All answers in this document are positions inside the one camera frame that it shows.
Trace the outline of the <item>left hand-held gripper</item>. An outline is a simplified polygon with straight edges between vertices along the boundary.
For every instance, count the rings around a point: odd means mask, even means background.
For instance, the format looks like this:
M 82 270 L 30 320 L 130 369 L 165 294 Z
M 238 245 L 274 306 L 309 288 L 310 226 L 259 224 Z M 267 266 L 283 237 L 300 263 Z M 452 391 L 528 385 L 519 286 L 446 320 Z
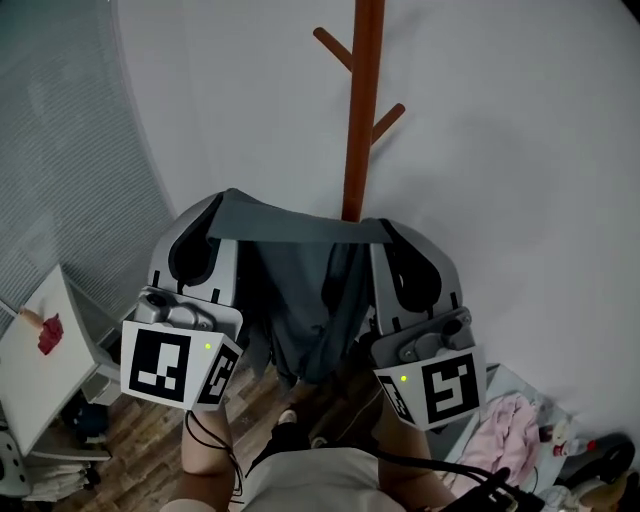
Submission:
M 217 193 L 196 203 L 158 241 L 149 268 L 156 288 L 142 289 L 134 318 L 122 327 L 123 393 L 185 411 L 221 407 L 243 354 L 243 317 L 228 307 L 238 243 L 208 235 L 222 199 Z

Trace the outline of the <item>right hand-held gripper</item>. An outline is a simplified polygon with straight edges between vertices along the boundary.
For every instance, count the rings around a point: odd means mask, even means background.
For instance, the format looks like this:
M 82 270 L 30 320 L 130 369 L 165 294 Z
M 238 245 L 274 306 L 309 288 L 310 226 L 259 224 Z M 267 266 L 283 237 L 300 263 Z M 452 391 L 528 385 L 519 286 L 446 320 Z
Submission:
M 370 246 L 384 336 L 371 346 L 374 374 L 403 423 L 440 428 L 486 404 L 485 357 L 475 344 L 470 311 L 458 308 L 462 291 L 453 261 L 414 229 L 380 223 L 388 241 Z

